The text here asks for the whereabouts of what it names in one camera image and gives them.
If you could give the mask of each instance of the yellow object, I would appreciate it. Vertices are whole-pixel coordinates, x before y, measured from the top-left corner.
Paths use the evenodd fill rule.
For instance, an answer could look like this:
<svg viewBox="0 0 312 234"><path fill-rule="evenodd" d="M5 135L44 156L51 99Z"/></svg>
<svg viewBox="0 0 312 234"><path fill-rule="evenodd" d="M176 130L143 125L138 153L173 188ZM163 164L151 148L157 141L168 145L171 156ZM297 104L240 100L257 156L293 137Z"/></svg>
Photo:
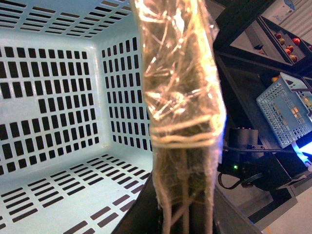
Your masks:
<svg viewBox="0 0 312 234"><path fill-rule="evenodd" d="M278 80L278 78L279 78L279 77L273 77L273 78L271 79L271 81L274 83L275 81Z"/></svg>

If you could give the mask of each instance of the plastic wrap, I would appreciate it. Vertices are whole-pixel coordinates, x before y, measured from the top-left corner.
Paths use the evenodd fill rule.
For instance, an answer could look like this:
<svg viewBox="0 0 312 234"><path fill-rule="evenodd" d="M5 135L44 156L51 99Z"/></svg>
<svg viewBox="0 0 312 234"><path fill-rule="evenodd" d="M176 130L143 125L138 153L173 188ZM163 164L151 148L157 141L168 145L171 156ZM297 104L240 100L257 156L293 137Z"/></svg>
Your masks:
<svg viewBox="0 0 312 234"><path fill-rule="evenodd" d="M202 233L210 234L226 118L212 49L217 27L200 0L130 3L140 30L153 183L163 209L163 233L170 233L177 222L189 233L189 206L201 203Z"/></svg>

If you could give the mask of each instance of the blue plastic crate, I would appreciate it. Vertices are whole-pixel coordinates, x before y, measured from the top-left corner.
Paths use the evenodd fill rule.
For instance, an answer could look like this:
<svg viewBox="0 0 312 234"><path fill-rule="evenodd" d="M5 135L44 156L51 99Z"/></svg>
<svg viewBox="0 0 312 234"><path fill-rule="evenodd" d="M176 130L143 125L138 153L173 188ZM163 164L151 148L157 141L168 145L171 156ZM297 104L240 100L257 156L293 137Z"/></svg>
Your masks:
<svg viewBox="0 0 312 234"><path fill-rule="evenodd" d="M256 100L282 148L312 131L312 94L294 89L307 87L301 80L281 73Z"/></svg>

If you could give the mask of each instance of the blue light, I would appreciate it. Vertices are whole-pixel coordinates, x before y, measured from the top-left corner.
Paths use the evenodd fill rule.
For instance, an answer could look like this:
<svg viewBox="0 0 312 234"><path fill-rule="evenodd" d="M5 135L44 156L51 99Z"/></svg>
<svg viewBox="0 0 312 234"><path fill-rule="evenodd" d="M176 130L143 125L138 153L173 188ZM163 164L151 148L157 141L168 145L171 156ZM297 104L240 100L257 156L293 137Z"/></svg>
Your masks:
<svg viewBox="0 0 312 234"><path fill-rule="evenodd" d="M310 154L312 153L312 142L309 144L301 147L299 149L297 143L294 141L292 142L293 150L297 153L297 156L301 159L301 161L304 163L304 165L308 168L309 172L312 172L312 162L309 160L309 157L303 155L302 152Z"/></svg>
<svg viewBox="0 0 312 234"><path fill-rule="evenodd" d="M301 147L300 151L312 155L312 142Z"/></svg>

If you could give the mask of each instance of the black metal frame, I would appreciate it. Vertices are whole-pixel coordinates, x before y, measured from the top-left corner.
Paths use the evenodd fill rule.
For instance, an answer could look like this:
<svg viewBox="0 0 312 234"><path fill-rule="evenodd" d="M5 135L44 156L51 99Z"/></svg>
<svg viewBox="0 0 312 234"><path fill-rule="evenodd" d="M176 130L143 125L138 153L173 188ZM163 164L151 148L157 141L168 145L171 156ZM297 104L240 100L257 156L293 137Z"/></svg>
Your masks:
<svg viewBox="0 0 312 234"><path fill-rule="evenodd" d="M256 104L255 94L251 93L252 87L250 86L250 90L239 87L235 80L239 78L233 77L230 70L238 69L242 73L251 72L260 75L284 72L294 76L312 72L312 58L301 63L301 67L292 66L291 62L289 64L279 62L230 46L253 21L258 20L261 23L261 18L258 17L273 2L274 0L233 0L216 19L220 32L214 42L215 59L227 110L237 127L258 129L259 140L267 149L280 147ZM259 92L266 89L260 78L257 85ZM273 201L250 215L249 219L264 229L297 203L295 196L309 188L311 181L312 176L308 174L304 182L271 192Z"/></svg>

